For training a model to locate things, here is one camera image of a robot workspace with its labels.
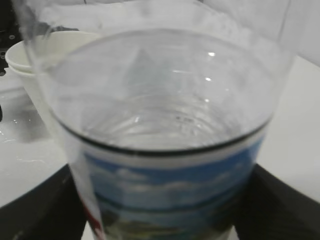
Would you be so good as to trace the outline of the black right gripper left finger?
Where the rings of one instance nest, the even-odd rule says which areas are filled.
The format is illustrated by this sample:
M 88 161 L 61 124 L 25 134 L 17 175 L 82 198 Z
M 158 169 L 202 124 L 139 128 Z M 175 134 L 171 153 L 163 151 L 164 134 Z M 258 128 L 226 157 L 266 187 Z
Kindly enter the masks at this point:
M 2 240 L 80 240 L 87 219 L 68 165 L 0 208 Z

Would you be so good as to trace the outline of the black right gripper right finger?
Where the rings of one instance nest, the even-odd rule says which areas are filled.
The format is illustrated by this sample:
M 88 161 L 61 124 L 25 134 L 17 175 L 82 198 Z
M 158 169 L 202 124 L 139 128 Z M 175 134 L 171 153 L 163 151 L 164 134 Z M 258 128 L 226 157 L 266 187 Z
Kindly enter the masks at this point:
M 318 240 L 320 204 L 257 164 L 234 226 L 240 240 Z

